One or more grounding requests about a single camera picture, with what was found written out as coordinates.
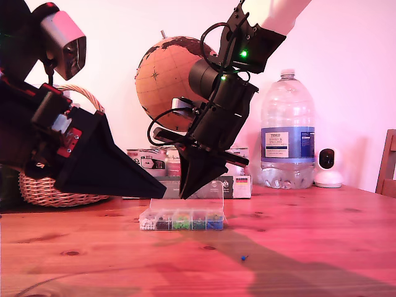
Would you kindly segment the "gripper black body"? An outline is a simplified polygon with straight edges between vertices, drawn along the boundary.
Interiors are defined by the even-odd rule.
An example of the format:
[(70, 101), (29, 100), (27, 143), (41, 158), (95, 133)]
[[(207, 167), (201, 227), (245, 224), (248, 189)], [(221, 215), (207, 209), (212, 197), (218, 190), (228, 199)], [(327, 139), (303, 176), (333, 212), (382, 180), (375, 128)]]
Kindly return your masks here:
[(235, 108), (226, 109), (220, 105), (212, 105), (207, 112), (202, 108), (184, 106), (172, 108), (156, 116), (153, 121), (159, 120), (169, 113), (181, 113), (195, 116), (192, 126), (185, 135), (171, 132), (169, 129), (156, 129), (154, 138), (176, 145), (197, 147), (201, 158), (222, 158), (226, 163), (245, 167), (249, 160), (245, 157), (228, 152), (236, 136), (247, 120), (249, 105), (238, 104)]

